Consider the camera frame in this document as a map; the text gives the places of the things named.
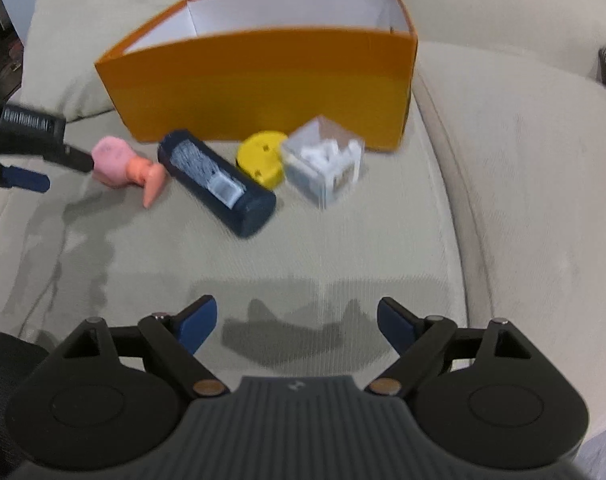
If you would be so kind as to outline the pink orange toy figure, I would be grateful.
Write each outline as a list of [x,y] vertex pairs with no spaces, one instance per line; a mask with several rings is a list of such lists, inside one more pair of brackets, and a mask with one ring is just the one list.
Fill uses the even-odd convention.
[[105,136],[90,152],[92,176],[109,188],[137,185],[142,188],[142,206],[149,209],[160,197],[167,172],[159,162],[138,155],[123,139]]

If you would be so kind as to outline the dark blue cylindrical can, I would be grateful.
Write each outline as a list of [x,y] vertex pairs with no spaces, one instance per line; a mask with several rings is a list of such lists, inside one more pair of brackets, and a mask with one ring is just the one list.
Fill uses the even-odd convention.
[[158,146],[158,161],[237,237],[260,231],[277,198],[188,130],[175,130]]

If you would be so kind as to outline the clear plastic cube box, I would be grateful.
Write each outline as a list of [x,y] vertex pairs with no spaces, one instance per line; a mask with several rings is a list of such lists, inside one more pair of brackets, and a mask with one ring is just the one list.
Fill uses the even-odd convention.
[[321,209],[358,182],[364,153],[360,136],[325,116],[297,128],[280,145],[287,183]]

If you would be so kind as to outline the beige sofa cushion pillow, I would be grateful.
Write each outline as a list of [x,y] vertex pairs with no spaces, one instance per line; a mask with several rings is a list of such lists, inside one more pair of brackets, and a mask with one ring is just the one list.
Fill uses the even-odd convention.
[[36,0],[18,102],[69,122],[112,110],[102,54],[179,0]]

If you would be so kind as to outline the orange cardboard box white inside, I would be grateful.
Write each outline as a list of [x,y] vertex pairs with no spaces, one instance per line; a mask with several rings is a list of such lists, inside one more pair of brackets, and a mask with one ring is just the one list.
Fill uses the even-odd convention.
[[417,50],[402,0],[181,0],[96,68],[140,142],[178,129],[241,141],[323,116],[391,152],[404,133]]

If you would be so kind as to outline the yellow tape measure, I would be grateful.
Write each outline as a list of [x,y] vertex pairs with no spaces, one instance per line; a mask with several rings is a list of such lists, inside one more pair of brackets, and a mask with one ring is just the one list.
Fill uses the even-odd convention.
[[237,167],[264,188],[277,188],[283,181],[280,147],[286,138],[286,133],[274,130],[252,134],[237,149]]

